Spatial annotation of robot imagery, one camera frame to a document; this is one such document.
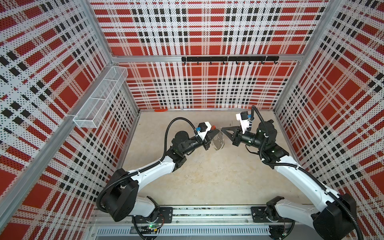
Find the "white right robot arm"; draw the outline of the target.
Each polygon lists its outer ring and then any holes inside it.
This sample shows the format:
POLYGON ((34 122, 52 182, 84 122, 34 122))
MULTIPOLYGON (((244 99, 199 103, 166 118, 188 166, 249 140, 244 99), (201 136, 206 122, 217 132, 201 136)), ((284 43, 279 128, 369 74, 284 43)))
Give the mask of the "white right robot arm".
POLYGON ((277 130, 272 120, 260 123, 255 133, 242 126, 225 127, 222 132, 235 146, 257 148, 262 163, 287 178, 312 203, 305 206, 276 197, 267 203, 271 220, 288 218, 300 222, 313 228, 324 240, 341 240, 352 231, 359 240, 364 239, 355 199, 321 183, 281 148, 276 143, 277 130))

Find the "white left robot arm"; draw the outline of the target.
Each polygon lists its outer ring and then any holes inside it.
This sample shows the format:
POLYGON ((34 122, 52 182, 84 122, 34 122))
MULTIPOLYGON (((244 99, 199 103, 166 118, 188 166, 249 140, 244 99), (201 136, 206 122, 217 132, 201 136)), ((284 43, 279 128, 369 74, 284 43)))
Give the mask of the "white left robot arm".
POLYGON ((133 217, 135 220, 136 216, 149 223, 157 221, 161 215, 160 205, 153 198, 140 197, 138 193, 149 183, 178 170, 186 162, 186 155, 195 149, 209 149, 211 141, 219 132, 210 130, 191 138, 185 131, 177 132, 163 160, 128 172, 124 169, 116 170, 109 183, 99 193, 97 208, 108 213, 115 222, 126 217, 133 217))

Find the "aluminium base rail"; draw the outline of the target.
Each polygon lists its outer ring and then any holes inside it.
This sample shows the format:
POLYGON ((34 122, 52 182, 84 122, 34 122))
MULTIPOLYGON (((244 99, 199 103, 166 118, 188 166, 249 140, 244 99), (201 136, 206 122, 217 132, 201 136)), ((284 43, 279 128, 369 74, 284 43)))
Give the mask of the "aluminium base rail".
POLYGON ((155 223, 142 217, 133 224, 127 217, 114 222, 108 214, 96 211, 86 231, 86 240, 161 240, 168 237, 265 237, 287 240, 300 223, 289 219, 271 222, 264 205, 186 205, 162 206, 155 223))

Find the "black hook rail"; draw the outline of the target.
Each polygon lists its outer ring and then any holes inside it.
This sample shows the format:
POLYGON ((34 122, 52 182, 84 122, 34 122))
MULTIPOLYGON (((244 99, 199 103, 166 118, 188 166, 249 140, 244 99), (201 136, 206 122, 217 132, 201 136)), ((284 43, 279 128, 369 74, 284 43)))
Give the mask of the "black hook rail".
POLYGON ((181 57, 181 61, 183 63, 202 63, 202 62, 277 62, 279 60, 279 56, 221 56, 221 57, 181 57))

